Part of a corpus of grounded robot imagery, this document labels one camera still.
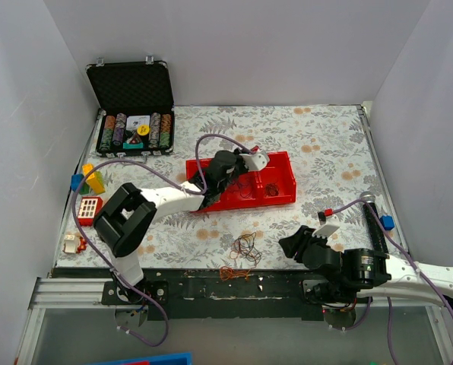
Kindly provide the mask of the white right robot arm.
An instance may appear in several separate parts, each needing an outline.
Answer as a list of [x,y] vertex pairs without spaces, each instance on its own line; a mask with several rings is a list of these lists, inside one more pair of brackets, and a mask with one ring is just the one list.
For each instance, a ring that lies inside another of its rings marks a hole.
[[328,305],[353,303],[364,297],[397,297],[453,309],[453,267],[410,264],[408,259],[372,249],[333,250],[328,238],[338,224],[317,229],[301,226],[279,240],[284,255],[321,277],[304,288],[308,302]]

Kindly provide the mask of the red three-compartment tray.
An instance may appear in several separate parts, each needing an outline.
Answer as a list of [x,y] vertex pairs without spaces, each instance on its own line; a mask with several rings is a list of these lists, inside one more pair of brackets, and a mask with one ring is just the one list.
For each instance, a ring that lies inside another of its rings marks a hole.
[[218,192],[214,201],[201,206],[201,211],[260,208],[296,201],[296,180],[286,151],[269,153],[270,162],[262,171],[242,174],[227,190],[215,186],[212,180],[220,172],[218,152],[211,159],[185,162],[187,180],[200,183],[198,170],[202,169],[207,187]]

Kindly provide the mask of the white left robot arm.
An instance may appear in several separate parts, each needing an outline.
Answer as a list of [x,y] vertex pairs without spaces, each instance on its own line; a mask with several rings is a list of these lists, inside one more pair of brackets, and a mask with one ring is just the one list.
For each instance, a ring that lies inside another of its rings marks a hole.
[[241,175],[263,170],[268,162],[261,150],[218,151],[204,169],[177,187],[139,189],[132,183],[122,184],[93,219],[93,228],[112,256],[112,272],[121,282],[120,297],[130,304],[144,298],[138,247],[151,224],[212,206]]

